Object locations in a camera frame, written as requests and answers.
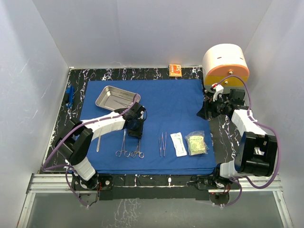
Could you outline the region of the green suture packet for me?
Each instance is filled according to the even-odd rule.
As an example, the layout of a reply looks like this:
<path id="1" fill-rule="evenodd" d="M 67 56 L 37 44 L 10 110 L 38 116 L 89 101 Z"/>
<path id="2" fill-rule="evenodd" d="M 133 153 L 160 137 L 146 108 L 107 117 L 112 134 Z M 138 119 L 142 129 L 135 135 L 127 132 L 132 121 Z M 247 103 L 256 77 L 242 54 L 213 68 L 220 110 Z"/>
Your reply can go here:
<path id="1" fill-rule="evenodd" d="M 190 156 L 207 154 L 204 131 L 194 131 L 185 136 Z"/>

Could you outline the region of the steel forceps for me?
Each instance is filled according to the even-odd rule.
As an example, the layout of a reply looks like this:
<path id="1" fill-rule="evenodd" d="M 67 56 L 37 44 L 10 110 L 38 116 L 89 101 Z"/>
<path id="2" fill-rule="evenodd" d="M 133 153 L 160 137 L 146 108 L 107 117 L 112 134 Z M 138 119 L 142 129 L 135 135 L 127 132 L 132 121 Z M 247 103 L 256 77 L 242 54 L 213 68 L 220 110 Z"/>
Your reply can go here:
<path id="1" fill-rule="evenodd" d="M 165 157 L 166 154 L 166 140 L 167 140 L 167 133 L 161 135 L 161 146 L 162 146 L 162 151 L 163 151 L 163 156 Z"/>

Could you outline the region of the white packet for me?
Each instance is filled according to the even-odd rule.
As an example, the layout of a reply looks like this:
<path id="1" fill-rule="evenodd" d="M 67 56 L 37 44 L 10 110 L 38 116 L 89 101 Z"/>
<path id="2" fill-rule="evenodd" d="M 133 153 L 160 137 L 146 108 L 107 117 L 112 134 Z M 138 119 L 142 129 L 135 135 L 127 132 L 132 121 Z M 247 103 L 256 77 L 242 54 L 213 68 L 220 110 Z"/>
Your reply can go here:
<path id="1" fill-rule="evenodd" d="M 181 133 L 172 133 L 171 139 L 175 148 L 176 156 L 182 157 L 187 155 L 187 151 L 185 149 L 184 143 L 183 143 L 183 137 Z"/>

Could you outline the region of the metal instrument tray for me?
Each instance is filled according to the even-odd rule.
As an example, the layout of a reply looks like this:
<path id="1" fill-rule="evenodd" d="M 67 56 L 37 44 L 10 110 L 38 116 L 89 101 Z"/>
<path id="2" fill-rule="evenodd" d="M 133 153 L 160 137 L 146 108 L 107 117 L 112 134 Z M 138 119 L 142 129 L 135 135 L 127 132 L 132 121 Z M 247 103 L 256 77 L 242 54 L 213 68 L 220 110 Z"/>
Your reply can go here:
<path id="1" fill-rule="evenodd" d="M 97 107 L 114 111 L 120 108 L 128 108 L 136 93 L 123 90 L 114 86 L 106 86 L 95 101 Z"/>

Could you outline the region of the blue surgical drape cloth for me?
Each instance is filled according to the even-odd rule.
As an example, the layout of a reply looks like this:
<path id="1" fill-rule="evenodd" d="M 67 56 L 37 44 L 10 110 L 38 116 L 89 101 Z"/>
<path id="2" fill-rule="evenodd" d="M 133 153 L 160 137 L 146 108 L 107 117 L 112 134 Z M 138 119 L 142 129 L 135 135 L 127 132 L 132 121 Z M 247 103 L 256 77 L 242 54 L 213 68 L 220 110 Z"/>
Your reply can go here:
<path id="1" fill-rule="evenodd" d="M 106 86 L 138 93 L 140 103 L 148 113 L 144 122 L 142 139 L 126 136 L 125 149 L 130 152 L 116 157 L 123 142 L 123 131 L 101 136 L 100 149 L 96 152 L 98 138 L 93 140 L 87 154 L 94 169 L 110 174 L 210 174 L 216 166 L 208 121 L 196 114 L 203 105 L 202 84 L 198 79 L 180 80 L 131 80 L 90 81 L 87 84 L 80 119 L 88 120 L 108 114 L 97 107 L 96 99 Z M 171 139 L 172 133 L 186 136 L 194 131 L 204 131 L 208 153 L 177 157 Z M 160 157 L 159 137 L 167 133 L 166 154 Z"/>

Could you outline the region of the steel scalpel handle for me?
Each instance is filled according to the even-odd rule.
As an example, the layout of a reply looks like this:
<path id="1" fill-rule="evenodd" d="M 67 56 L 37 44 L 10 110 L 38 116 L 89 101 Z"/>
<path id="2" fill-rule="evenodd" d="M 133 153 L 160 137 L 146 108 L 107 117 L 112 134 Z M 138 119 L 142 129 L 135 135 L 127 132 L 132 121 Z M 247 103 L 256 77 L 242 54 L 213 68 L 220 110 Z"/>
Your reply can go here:
<path id="1" fill-rule="evenodd" d="M 98 137 L 96 152 L 99 152 L 100 149 L 101 136 Z"/>

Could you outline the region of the pink cylindrical tissue phantom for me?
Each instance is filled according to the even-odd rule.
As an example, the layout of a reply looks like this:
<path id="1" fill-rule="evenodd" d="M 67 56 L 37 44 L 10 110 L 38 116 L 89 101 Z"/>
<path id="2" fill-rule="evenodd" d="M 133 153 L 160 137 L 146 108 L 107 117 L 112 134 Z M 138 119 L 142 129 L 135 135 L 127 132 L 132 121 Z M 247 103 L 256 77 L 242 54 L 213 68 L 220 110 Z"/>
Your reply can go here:
<path id="1" fill-rule="evenodd" d="M 229 75 L 247 81 L 249 69 L 241 47 L 235 44 L 218 44 L 207 50 L 202 59 L 203 84 L 211 92 L 211 86 Z"/>

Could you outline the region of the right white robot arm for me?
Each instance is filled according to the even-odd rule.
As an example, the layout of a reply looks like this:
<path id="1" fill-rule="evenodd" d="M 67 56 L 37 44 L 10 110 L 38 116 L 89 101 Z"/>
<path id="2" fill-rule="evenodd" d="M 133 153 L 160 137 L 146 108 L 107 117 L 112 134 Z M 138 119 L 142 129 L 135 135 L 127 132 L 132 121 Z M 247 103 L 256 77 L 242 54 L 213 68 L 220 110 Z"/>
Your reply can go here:
<path id="1" fill-rule="evenodd" d="M 242 138 L 234 160 L 216 167 L 217 173 L 212 176 L 212 184 L 221 189 L 232 177 L 271 176 L 276 162 L 276 137 L 268 135 L 257 125 L 249 107 L 245 105 L 243 89 L 231 89 L 228 95 L 222 92 L 222 88 L 214 93 L 207 92 L 197 116 L 208 120 L 225 115 L 236 126 Z"/>

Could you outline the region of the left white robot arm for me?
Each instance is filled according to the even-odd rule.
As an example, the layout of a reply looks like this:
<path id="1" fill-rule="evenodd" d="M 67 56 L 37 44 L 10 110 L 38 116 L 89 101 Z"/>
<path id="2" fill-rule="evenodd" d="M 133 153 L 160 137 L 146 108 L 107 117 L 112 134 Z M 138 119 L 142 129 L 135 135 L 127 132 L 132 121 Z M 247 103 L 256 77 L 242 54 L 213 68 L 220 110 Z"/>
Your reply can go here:
<path id="1" fill-rule="evenodd" d="M 83 186 L 92 190 L 98 184 L 97 172 L 87 157 L 91 141 L 99 136 L 123 129 L 127 129 L 131 136 L 140 139 L 143 133 L 145 111 L 146 108 L 136 102 L 131 108 L 116 109 L 98 118 L 82 121 L 71 119 L 58 136 L 56 148 L 80 176 Z"/>

